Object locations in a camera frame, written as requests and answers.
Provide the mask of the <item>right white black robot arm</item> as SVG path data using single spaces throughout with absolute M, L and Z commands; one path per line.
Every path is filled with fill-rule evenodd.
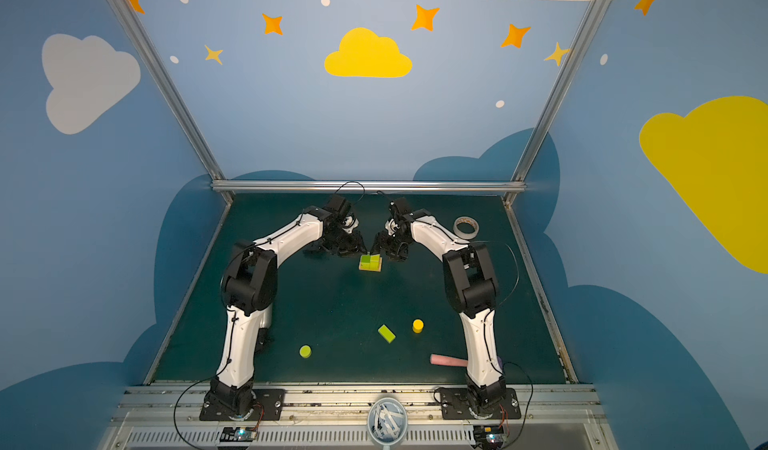
M 404 198 L 392 201 L 389 211 L 373 251 L 401 262 L 418 243 L 440 260 L 446 298 L 461 319 L 466 342 L 469 407 L 476 416 L 488 417 L 507 395 L 494 330 L 499 282 L 489 250 L 454 234 L 429 211 L 413 210 Z

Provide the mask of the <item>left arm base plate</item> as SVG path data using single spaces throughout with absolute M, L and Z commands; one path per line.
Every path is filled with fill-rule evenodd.
M 239 391 L 209 390 L 203 400 L 200 421 L 257 422 L 277 421 L 281 417 L 285 391 L 283 389 L 252 389 Z

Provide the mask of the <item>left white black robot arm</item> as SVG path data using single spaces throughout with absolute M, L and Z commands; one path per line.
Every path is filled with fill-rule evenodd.
M 222 358 L 203 404 L 211 419 L 245 420 L 256 408 L 254 356 L 271 325 L 280 265 L 304 248 L 364 254 L 358 225 L 352 203 L 334 194 L 273 233 L 235 246 L 220 282 L 227 314 Z

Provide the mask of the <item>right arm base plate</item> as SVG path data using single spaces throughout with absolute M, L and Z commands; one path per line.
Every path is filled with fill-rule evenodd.
M 517 393 L 511 388 L 498 403 L 477 411 L 472 409 L 469 391 L 464 387 L 437 387 L 433 397 L 439 403 L 444 420 L 520 420 L 522 418 Z

